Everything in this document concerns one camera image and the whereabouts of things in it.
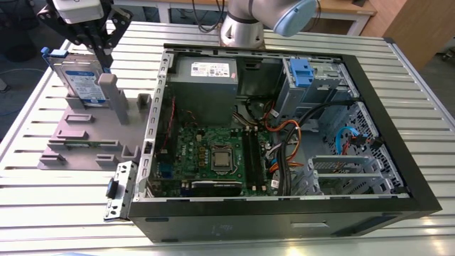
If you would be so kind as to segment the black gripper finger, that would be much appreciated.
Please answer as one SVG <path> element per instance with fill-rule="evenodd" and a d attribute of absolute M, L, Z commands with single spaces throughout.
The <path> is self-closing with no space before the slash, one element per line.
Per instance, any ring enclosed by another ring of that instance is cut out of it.
<path fill-rule="evenodd" d="M 66 23 L 56 8 L 46 4 L 37 13 L 40 21 L 70 43 L 84 45 L 89 51 L 98 50 L 98 30 L 101 19 Z"/>
<path fill-rule="evenodd" d="M 106 22 L 109 20 L 114 26 L 110 32 L 106 31 Z M 96 32 L 94 55 L 105 72 L 109 72 L 108 69 L 113 62 L 112 51 L 129 27 L 130 21 L 132 13 L 128 10 L 118 7 L 106 7 L 105 15 L 97 22 L 100 27 Z"/>

